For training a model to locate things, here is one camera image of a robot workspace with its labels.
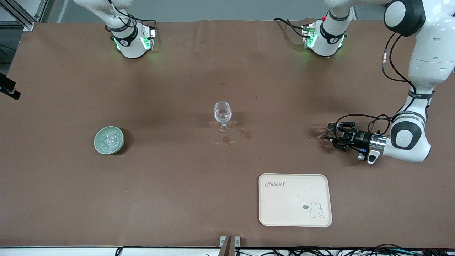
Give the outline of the brown vertical post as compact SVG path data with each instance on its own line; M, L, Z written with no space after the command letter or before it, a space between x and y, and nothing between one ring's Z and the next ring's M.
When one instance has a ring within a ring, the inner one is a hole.
M218 256L235 256L235 238L226 236L222 242Z

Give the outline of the grey metal bracket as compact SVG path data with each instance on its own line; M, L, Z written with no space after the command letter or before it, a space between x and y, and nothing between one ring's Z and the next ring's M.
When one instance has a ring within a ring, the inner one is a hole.
M220 245L219 245L219 246L222 247L223 244L224 244L224 242L225 242L225 240L226 240L227 238L229 238L229 237L232 237L232 238L231 238L231 243L234 244L235 247L240 247L240 246L241 246L241 243L240 243L240 242L241 242L240 236L221 236L220 239L219 239L219 240L220 240Z

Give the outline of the brown table cover sheet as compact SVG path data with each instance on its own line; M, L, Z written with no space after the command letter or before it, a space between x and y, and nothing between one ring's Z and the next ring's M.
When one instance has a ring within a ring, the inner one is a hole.
M101 23L35 25L7 74L21 97L0 95L0 246L455 248L455 75L428 108L425 162L366 164L318 138L403 105L408 85L381 72L390 34L354 21L327 58L273 21L161 23L128 59ZM125 138L111 155L93 145L107 126ZM324 175L332 224L262 225L264 173Z

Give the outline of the clear ice cubes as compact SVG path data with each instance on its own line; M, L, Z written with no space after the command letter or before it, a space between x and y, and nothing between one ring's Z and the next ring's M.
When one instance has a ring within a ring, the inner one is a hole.
M122 141L123 136L119 132L107 134L100 139L99 149L103 153L111 154L121 146Z

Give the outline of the green ceramic bowl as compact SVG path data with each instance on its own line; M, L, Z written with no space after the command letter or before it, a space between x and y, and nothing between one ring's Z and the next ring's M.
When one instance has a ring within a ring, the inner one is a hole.
M93 145L96 151L103 155L118 153L125 142L124 134L120 128L107 126L96 134Z

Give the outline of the clear wine glass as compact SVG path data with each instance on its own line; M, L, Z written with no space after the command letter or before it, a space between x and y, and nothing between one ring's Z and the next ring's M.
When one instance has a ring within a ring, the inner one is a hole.
M218 122L217 127L221 132L227 132L231 128L232 109L229 103L219 101L214 106L214 118Z

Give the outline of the aluminium frame post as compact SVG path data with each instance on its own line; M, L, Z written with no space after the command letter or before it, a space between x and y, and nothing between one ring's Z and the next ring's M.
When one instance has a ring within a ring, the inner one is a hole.
M50 0L0 0L0 29L32 31Z

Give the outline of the metal jigger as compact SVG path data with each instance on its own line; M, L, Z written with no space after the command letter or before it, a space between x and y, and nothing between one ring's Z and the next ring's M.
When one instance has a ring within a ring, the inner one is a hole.
M322 132L318 138L321 140L327 139L335 136L336 132L338 131L338 125L336 123L328 123L327 128L324 132Z

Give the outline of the cream rabbit print tray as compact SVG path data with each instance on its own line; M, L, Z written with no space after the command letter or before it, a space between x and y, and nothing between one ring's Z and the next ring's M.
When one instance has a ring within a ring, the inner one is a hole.
M322 174L260 175L258 217L264 226L329 227L332 212L328 179Z

